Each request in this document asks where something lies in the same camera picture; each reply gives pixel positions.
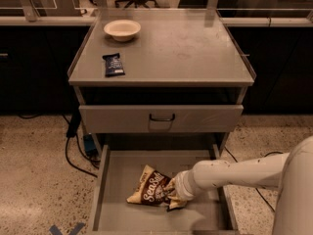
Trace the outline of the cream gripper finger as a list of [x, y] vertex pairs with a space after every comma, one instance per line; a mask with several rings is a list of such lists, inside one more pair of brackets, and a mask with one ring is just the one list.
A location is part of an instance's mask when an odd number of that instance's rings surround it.
[[187, 202], [185, 200], [182, 200], [177, 196], [169, 196], [168, 199], [169, 199], [169, 206], [167, 210], [169, 212], [183, 209], [187, 205]]

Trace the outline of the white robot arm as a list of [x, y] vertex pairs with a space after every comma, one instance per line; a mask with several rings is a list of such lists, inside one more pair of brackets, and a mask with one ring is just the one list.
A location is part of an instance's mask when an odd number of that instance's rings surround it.
[[313, 235], [313, 137], [290, 152], [238, 163], [204, 160], [165, 186], [169, 199], [194, 200], [226, 185], [276, 190], [272, 235]]

